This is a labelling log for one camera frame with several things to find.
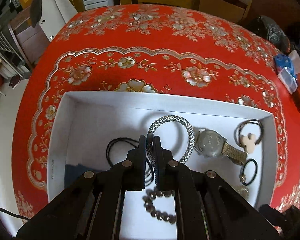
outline tiled floor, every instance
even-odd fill
[[[1,90],[6,96],[0,97],[0,207],[15,214],[19,214],[19,212],[14,197],[11,175],[12,137],[19,105],[27,84],[28,79],[21,80],[20,84],[13,90],[8,86],[8,83],[5,83]],[[13,236],[23,225],[21,219],[2,212],[0,212],[0,218]]]

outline screw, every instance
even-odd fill
[[[93,171],[86,171],[83,176],[86,178],[86,179],[91,179],[93,177],[94,173]]]
[[[206,174],[209,178],[215,178],[217,175],[214,171],[207,171]]]
[[[122,162],[123,167],[130,167],[132,165],[132,161],[125,160]]]
[[[176,166],[178,166],[179,163],[177,161],[175,161],[175,160],[171,160],[171,161],[168,162],[168,164],[171,167],[176,167]]]

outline gold watch band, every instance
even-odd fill
[[[225,142],[223,146],[222,154],[229,157],[234,164],[240,166],[242,166],[245,163],[248,156],[245,152],[240,151],[237,148],[234,148],[227,142]]]

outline red tablecloth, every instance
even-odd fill
[[[32,217],[48,202],[51,128],[63,93],[72,90],[168,93],[270,111],[278,142],[271,206],[298,206],[300,114],[276,76],[277,53],[241,26],[184,8],[125,5],[77,14],[42,56],[18,111],[12,176],[20,214]]]

